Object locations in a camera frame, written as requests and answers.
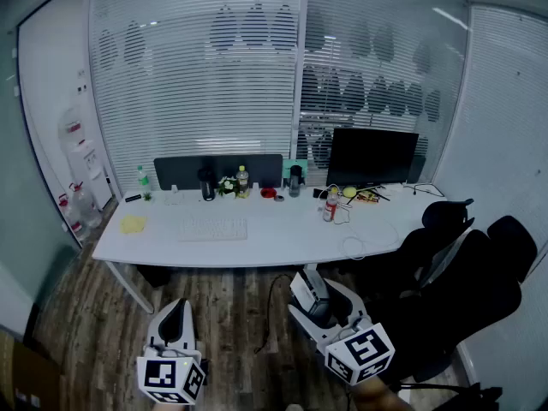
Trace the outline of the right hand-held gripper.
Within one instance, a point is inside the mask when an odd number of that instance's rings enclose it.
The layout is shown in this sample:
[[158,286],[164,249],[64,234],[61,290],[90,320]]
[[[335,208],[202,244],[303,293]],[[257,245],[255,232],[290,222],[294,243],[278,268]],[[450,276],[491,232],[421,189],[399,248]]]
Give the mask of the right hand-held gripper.
[[388,368],[395,348],[354,291],[317,270],[298,271],[290,290],[289,313],[329,371],[354,386]]

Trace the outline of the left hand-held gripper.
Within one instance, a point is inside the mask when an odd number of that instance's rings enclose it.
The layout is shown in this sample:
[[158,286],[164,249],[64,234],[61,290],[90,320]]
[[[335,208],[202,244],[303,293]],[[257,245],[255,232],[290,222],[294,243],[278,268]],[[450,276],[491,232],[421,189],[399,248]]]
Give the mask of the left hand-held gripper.
[[148,326],[143,355],[137,358],[138,386],[159,404],[194,405],[206,380],[190,302],[165,306]]

